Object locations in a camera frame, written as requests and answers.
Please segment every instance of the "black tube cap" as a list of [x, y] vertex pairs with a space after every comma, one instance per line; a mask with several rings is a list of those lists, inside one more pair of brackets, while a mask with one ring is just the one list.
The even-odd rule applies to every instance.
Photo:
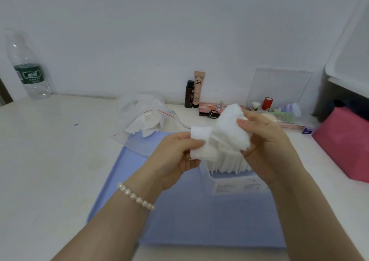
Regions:
[[187, 81], [187, 87], [193, 88], [193, 85], [194, 85], [193, 80], [188, 80]]

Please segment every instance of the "pink box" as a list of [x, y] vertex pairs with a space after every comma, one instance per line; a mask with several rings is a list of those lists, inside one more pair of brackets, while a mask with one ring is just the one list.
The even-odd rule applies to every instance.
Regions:
[[349, 178], [369, 183], [368, 121], [336, 107], [312, 137]]

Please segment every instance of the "person's left arm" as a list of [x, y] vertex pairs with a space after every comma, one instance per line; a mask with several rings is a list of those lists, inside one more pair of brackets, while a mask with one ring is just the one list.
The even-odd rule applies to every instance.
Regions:
[[[199, 166], [199, 160], [190, 160], [189, 150], [203, 144], [204, 141], [191, 139], [189, 132], [165, 137], [124, 185], [154, 204], [160, 193], [175, 184], [182, 173]], [[118, 189], [53, 261], [130, 260], [149, 213]]]

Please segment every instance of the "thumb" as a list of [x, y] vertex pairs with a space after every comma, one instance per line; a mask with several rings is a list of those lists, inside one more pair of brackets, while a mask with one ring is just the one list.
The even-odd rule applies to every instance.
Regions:
[[261, 122], [253, 120], [237, 119], [237, 124], [239, 127], [244, 129], [248, 133], [253, 133], [259, 137], [265, 139], [266, 141], [272, 141], [274, 138], [273, 129]]
[[178, 148], [181, 152], [190, 149], [200, 148], [205, 144], [204, 140], [196, 140], [194, 138], [185, 138], [177, 141]]

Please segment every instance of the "white table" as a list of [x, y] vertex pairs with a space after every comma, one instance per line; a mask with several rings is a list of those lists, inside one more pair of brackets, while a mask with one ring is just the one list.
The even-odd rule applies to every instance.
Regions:
[[[1, 260], [51, 259], [86, 223], [122, 145], [114, 100], [52, 95], [0, 108]], [[214, 120], [168, 105], [187, 125]], [[369, 260], [369, 184], [348, 179], [311, 136], [288, 132], [306, 169]], [[285, 250], [139, 247], [133, 260], [288, 260]]]

